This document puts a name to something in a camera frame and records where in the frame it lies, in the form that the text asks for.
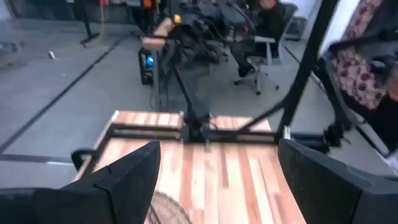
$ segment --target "black metal frame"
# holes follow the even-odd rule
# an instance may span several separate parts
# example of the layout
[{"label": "black metal frame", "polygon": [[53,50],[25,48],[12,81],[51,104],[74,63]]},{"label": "black metal frame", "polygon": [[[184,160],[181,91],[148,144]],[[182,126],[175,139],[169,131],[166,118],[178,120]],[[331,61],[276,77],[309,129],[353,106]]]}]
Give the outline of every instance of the black metal frame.
[{"label": "black metal frame", "polygon": [[[349,130],[352,123],[346,113],[341,96],[335,91],[332,77],[325,72],[325,60],[318,61],[318,50],[327,30],[329,22],[336,7],[337,0],[323,0],[313,31],[308,40],[309,43],[300,63],[300,68],[294,83],[286,97],[276,104],[273,108],[254,118],[237,130],[210,129],[210,114],[202,107],[196,95],[187,82],[182,77],[176,66],[170,69],[177,77],[177,80],[183,90],[183,94],[188,103],[188,110],[183,116],[183,124],[178,128],[165,126],[139,126],[130,124],[113,123],[106,130],[101,142],[99,143],[95,154],[88,151],[87,154],[93,156],[88,167],[84,170],[83,176],[93,172],[100,155],[106,149],[108,141],[112,138],[124,139],[153,139],[153,140],[176,140],[184,143],[203,144],[209,142],[233,142],[243,144],[277,144],[282,138],[292,138],[300,144],[306,145],[312,149],[326,153],[329,146],[340,146],[340,140],[343,138],[343,132]],[[289,125],[291,124],[295,111],[299,105],[305,85],[311,75],[311,72],[318,72],[319,77],[324,84],[330,101],[336,114],[336,121],[326,131],[321,134],[292,133],[290,134]],[[259,124],[268,116],[284,109],[282,119],[276,132],[251,131],[250,128]],[[77,159],[76,168],[80,167],[81,160]]]}]

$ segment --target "person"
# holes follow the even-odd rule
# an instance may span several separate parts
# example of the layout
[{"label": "person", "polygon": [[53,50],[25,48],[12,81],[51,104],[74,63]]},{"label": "person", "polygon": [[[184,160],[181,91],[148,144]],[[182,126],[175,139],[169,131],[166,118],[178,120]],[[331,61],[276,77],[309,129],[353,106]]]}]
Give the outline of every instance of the person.
[{"label": "person", "polygon": [[[257,17],[256,35],[270,37],[278,43],[284,29],[284,7],[279,0],[260,0],[260,12]],[[266,52],[264,43],[255,43],[253,39],[244,39],[230,44],[231,54],[239,65],[240,77],[245,77],[254,67],[247,60],[247,53],[253,51]],[[271,44],[271,52],[277,51],[277,44]]]}]

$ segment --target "wooden tabletop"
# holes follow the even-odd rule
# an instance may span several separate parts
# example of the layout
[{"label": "wooden tabletop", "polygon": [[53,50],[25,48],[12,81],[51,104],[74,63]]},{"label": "wooden tabletop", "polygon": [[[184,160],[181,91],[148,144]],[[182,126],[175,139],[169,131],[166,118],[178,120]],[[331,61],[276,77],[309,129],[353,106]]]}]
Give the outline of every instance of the wooden tabletop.
[{"label": "wooden tabletop", "polygon": [[[248,120],[213,118],[219,129],[234,129]],[[181,125],[179,114],[133,111],[118,112],[112,122]],[[254,129],[270,130],[270,127],[265,121]],[[148,142],[111,139],[95,170]],[[305,223],[285,181],[275,146],[222,143],[205,146],[179,141],[161,141],[160,145],[162,158],[156,190],[178,202],[194,224]]]}]

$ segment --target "white wall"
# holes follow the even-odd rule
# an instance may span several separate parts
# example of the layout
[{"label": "white wall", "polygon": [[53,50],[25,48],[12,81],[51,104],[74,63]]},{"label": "white wall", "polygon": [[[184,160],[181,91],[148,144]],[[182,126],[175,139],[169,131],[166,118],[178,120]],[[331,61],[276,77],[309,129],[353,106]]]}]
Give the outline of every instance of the white wall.
[{"label": "white wall", "polygon": [[318,11],[319,11],[319,8],[321,7],[321,4],[322,4],[322,0],[316,0],[315,5],[313,6],[312,13],[310,14],[310,17],[308,18],[307,26],[305,27],[303,36],[301,37],[302,39],[308,40],[308,38],[310,37],[310,34],[312,32],[312,27],[315,23],[315,19],[318,16]]},{"label": "white wall", "polygon": [[0,20],[11,18],[8,8],[6,6],[5,0],[0,0]]},{"label": "white wall", "polygon": [[340,0],[333,18],[329,24],[323,43],[320,47],[322,54],[333,42],[341,40],[348,26],[351,16],[354,14],[356,6],[361,0]]}]

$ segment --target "floral fabric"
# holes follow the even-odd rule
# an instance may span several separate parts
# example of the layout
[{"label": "floral fabric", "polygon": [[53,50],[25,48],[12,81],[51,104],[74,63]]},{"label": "floral fabric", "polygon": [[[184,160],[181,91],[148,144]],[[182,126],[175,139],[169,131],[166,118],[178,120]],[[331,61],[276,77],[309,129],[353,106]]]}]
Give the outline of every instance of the floral fabric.
[{"label": "floral fabric", "polygon": [[[361,0],[358,4],[342,40],[361,37],[383,0]],[[345,91],[358,103],[375,110],[386,89],[374,78],[365,59],[355,52],[354,47],[338,52],[333,62],[340,90]]]}]

